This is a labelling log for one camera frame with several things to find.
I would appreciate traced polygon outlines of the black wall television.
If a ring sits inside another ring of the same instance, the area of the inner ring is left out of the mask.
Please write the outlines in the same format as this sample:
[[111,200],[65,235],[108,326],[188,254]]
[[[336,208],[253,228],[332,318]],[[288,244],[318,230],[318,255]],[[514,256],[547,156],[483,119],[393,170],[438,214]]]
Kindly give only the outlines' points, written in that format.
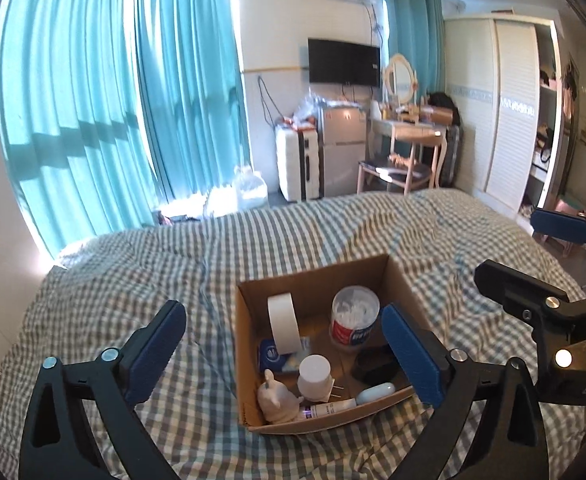
[[380,84],[379,47],[309,38],[307,49],[311,84],[373,88]]

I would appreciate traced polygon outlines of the wooden vanity desk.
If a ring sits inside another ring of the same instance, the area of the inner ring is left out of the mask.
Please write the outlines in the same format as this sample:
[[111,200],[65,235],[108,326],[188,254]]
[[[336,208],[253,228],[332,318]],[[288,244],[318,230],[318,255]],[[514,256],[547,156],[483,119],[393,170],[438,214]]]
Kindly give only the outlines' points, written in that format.
[[[439,177],[444,166],[447,140],[446,129],[438,125],[412,124],[411,122],[396,122],[396,120],[373,119],[372,132],[389,138],[391,152],[381,164],[373,165],[373,173],[376,174],[388,186],[395,185],[401,188],[405,195],[411,193],[417,186],[426,184],[428,188],[438,188]],[[395,156],[395,143],[405,142],[410,145],[410,153],[407,162],[399,167],[391,159]],[[431,148],[433,157],[430,169],[419,176],[417,167],[417,148]]]

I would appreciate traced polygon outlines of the wooden chair black seat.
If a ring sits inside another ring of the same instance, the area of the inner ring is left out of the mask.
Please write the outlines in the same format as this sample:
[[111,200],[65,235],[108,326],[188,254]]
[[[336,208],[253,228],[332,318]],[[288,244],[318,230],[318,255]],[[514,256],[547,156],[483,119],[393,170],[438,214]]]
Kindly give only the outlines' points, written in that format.
[[[392,141],[397,139],[395,134],[391,135]],[[400,136],[398,140],[410,146],[407,157],[401,157],[395,152],[395,148],[391,148],[391,154],[384,160],[358,162],[357,194],[365,190],[366,177],[378,178],[386,184],[386,188],[392,186],[401,188],[405,195],[410,194],[416,188],[424,188],[424,186],[427,188],[438,187],[440,167],[442,167],[440,158],[445,155],[446,151],[446,142],[442,133],[435,130],[423,130],[412,133],[410,136]],[[431,148],[433,150],[430,165],[419,162],[418,148]]]

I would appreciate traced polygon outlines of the clear plastic bag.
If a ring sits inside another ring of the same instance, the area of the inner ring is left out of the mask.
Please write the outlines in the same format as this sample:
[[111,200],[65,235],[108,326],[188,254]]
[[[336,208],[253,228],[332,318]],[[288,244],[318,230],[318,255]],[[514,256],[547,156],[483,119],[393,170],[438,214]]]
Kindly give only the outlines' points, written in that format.
[[268,205],[268,186],[259,172],[251,166],[235,168],[232,187],[237,197],[238,211],[246,211]]

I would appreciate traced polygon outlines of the oval vanity mirror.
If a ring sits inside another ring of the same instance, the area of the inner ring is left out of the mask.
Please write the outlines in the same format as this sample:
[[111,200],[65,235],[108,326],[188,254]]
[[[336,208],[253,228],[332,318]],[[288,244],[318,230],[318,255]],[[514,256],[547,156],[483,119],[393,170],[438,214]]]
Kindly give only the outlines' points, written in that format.
[[417,97],[418,79],[411,64],[402,54],[394,54],[383,73],[386,102],[404,106],[413,104]]

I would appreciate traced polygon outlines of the teal window curtain left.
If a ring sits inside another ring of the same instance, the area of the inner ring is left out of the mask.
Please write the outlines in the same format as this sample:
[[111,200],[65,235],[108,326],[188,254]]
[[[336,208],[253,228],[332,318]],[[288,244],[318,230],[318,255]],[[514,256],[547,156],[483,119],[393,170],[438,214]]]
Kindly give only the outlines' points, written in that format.
[[124,0],[2,0],[0,145],[28,228],[49,254],[150,226],[156,186]]

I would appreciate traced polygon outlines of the white louvered wardrobe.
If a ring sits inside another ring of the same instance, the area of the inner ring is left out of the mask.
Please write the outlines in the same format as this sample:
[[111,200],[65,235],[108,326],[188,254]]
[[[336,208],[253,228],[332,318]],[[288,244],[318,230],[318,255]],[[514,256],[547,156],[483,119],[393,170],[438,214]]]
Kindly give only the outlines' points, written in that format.
[[558,172],[563,98],[555,22],[498,13],[448,18],[445,69],[463,134],[457,188],[527,228]]

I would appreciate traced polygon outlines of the blue tissue packet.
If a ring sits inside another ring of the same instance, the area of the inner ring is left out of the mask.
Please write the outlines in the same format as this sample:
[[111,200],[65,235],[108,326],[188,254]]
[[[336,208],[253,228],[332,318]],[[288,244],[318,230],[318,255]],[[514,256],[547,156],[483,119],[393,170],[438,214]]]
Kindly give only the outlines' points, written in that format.
[[261,373],[271,370],[273,374],[294,373],[299,370],[303,359],[311,353],[309,337],[301,338],[302,348],[288,354],[280,354],[273,339],[266,338],[258,346],[258,369]]

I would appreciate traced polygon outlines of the white tape roll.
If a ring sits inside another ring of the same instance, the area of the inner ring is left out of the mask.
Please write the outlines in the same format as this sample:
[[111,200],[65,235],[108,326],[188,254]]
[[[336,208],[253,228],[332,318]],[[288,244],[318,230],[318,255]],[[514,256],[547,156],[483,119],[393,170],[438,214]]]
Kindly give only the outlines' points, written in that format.
[[287,292],[267,299],[268,318],[273,341],[279,354],[302,350],[293,298]]

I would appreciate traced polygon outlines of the white hard suitcase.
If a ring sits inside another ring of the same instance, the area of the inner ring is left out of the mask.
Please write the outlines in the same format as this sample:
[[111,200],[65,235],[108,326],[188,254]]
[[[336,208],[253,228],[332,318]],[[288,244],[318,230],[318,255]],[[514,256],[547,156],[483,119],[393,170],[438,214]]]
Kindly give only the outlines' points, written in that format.
[[320,197],[319,142],[315,129],[297,131],[277,125],[276,154],[279,187],[288,202]]

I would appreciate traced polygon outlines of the brown cardboard box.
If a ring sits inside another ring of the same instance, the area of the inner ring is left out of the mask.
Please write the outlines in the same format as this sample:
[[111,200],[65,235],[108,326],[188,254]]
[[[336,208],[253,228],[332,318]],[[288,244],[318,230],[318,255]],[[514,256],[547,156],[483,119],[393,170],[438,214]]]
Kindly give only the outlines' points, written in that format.
[[360,285],[375,292],[383,307],[396,302],[409,311],[415,322],[427,330],[427,300],[418,292],[417,282],[400,268],[390,255],[376,255],[305,272],[245,281],[235,288],[235,384],[240,424],[257,434],[311,434],[357,422],[391,408],[413,396],[404,376],[396,375],[396,391],[390,396],[340,413],[315,419],[269,424],[257,402],[257,389],[264,381],[258,369],[258,347],[271,336],[267,300],[272,296],[292,295],[299,333],[310,339],[310,349],[325,356],[332,368],[337,394],[350,399],[367,386],[351,376],[356,353],[344,351],[330,340],[329,326],[332,300],[340,289]]

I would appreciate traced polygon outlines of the checkered bed duvet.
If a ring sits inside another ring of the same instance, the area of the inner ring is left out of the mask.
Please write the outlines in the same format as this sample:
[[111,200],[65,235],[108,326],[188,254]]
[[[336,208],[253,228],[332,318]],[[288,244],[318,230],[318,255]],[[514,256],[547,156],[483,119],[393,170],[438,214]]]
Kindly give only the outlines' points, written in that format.
[[302,437],[244,429],[235,394],[235,291],[245,281],[387,256],[443,344],[476,361],[537,366],[529,328],[483,297],[485,260],[577,300],[581,287],[516,223],[459,191],[370,192],[216,220],[104,235],[58,257],[0,366],[0,471],[19,474],[21,440],[46,359],[97,361],[153,326],[165,362],[137,414],[184,479],[385,479],[430,418],[408,399]]

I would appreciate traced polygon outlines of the white earbuds case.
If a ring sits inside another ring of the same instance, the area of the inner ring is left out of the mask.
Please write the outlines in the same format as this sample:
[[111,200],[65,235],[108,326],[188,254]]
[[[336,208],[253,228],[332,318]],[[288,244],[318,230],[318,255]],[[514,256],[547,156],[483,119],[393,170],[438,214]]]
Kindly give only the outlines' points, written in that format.
[[355,401],[357,405],[377,402],[378,400],[386,398],[386,396],[390,396],[395,391],[396,388],[391,382],[383,382],[383,384],[366,388],[361,391],[358,396],[355,397]]

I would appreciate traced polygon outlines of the cream animal figurine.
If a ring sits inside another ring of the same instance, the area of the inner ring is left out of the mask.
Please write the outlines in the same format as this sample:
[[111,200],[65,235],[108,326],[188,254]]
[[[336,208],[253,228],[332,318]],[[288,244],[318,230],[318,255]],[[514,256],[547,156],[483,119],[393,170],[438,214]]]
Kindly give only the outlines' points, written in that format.
[[276,380],[271,370],[265,370],[264,377],[265,382],[258,387],[256,393],[257,403],[264,418],[272,425],[296,420],[304,398],[295,396],[283,382]]

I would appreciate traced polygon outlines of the teal curtain by wardrobe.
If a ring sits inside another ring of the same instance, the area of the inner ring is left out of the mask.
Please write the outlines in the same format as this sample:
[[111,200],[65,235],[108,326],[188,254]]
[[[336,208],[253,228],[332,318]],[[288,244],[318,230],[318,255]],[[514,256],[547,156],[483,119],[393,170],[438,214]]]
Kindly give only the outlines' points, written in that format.
[[418,100],[445,89],[442,0],[384,0],[389,56],[404,55],[418,79]]

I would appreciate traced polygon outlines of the white plug charger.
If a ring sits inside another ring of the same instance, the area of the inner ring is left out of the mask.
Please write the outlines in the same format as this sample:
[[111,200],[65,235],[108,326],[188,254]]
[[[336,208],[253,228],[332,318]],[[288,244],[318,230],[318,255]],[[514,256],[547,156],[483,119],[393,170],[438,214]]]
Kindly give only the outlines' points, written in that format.
[[299,394],[308,402],[325,403],[342,400],[342,387],[335,385],[330,361],[320,354],[311,354],[299,364]]

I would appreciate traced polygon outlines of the small ointment tube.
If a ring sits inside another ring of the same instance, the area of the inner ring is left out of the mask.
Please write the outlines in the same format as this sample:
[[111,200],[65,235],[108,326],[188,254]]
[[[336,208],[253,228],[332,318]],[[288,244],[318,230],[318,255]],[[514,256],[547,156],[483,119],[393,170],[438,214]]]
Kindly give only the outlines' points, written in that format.
[[358,404],[355,399],[347,399],[329,403],[320,403],[302,408],[297,415],[297,420],[315,419],[330,416],[336,413],[345,412],[352,408],[357,408]]

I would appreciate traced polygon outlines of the teal window curtain right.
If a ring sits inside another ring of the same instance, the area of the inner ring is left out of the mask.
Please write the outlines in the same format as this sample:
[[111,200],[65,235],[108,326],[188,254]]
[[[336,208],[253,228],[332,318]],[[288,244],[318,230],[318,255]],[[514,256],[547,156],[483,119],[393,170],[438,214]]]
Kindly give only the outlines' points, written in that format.
[[231,0],[134,0],[139,93],[163,200],[205,195],[249,165]]

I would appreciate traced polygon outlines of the silver mini fridge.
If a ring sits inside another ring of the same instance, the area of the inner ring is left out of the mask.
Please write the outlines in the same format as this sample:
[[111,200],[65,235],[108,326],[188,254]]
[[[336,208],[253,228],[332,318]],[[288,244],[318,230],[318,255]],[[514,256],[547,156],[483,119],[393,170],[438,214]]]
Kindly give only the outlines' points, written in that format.
[[323,196],[355,194],[359,162],[366,157],[366,113],[357,106],[324,106],[318,127]]

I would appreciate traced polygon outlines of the teal window curtain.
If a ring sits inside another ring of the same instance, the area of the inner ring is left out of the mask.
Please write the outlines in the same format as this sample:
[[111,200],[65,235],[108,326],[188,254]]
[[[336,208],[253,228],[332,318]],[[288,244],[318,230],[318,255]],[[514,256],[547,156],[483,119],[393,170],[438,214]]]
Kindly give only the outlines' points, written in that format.
[[49,254],[150,226],[156,186],[124,0],[2,0],[0,145],[28,228]]
[[139,93],[163,200],[205,195],[249,165],[231,0],[134,0]]

